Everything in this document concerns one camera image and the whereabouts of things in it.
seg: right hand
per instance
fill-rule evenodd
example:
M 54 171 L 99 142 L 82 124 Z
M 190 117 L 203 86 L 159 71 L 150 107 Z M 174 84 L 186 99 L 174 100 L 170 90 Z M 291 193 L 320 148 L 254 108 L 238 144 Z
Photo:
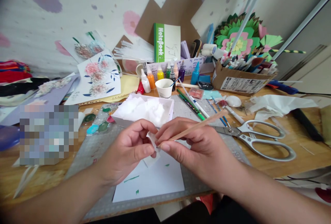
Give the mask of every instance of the right hand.
M 177 117 L 166 123 L 157 132 L 156 145 L 192 171 L 212 189 L 229 194 L 238 187 L 236 178 L 243 173 L 244 166 L 232 155 L 219 134 L 210 126 L 204 126 L 185 135 L 182 140 L 191 149 L 169 139 L 192 127 L 197 122 Z

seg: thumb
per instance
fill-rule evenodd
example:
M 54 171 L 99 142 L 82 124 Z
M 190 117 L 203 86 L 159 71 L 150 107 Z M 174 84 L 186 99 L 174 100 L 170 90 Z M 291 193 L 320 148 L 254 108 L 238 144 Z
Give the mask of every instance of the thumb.
M 161 150 L 172 156 L 179 163 L 190 169 L 194 166 L 194 152 L 176 141 L 163 141 Z
M 140 160 L 151 156 L 153 153 L 154 148 L 151 144 L 134 146 L 130 149 L 129 161 L 132 163 L 139 162 Z

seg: white paint bottle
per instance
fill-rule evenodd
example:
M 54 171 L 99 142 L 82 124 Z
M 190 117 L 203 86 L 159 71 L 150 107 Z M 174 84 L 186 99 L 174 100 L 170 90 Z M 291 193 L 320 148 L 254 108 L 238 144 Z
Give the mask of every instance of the white paint bottle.
M 144 91 L 146 93 L 150 93 L 151 86 L 149 85 L 149 81 L 148 81 L 143 69 L 141 69 L 141 82 L 142 82 L 142 86 L 144 87 Z

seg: green notebook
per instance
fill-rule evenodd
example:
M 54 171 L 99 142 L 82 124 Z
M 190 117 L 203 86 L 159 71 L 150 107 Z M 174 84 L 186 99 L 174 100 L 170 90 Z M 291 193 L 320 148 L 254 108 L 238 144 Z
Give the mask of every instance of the green notebook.
M 180 26 L 154 23 L 154 62 L 180 60 Z

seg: striped stick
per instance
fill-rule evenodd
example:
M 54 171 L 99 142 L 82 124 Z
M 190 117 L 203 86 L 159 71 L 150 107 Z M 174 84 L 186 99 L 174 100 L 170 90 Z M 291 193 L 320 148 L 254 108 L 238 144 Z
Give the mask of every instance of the striped stick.
M 270 49 L 268 52 L 278 52 L 278 49 Z M 284 50 L 283 52 L 287 53 L 306 53 L 304 51 L 297 51 L 297 50 Z

